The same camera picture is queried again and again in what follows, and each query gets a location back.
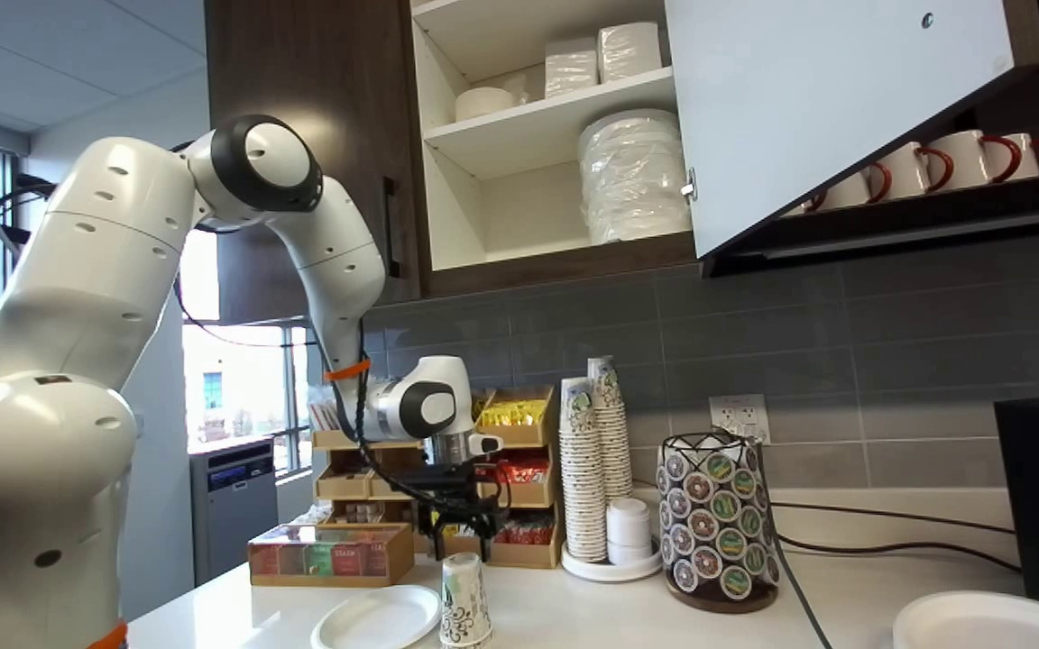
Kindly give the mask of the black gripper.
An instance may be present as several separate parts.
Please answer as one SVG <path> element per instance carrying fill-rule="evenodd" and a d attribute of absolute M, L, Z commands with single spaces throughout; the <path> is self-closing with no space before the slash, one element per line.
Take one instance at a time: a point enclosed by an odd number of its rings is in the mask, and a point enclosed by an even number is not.
<path fill-rule="evenodd" d="M 490 541 L 500 528 L 500 507 L 482 461 L 476 461 L 460 440 L 432 435 L 427 443 L 423 492 L 435 559 L 453 553 L 458 522 L 469 522 L 476 528 L 476 553 L 486 561 Z"/>

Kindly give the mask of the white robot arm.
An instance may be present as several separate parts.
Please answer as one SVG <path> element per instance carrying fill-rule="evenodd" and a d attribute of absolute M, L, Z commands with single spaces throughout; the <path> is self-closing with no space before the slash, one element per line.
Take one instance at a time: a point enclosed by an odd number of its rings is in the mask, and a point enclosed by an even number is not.
<path fill-rule="evenodd" d="M 387 260 L 288 121 L 242 115 L 180 152 L 101 135 L 52 194 L 0 298 L 0 649 L 127 649 L 120 528 L 137 414 L 122 384 L 197 228 L 276 233 L 341 431 L 427 443 L 428 465 L 393 485 L 428 526 L 500 526 L 469 449 L 464 364 L 423 358 L 401 383 L 370 383 L 363 315 Z"/>

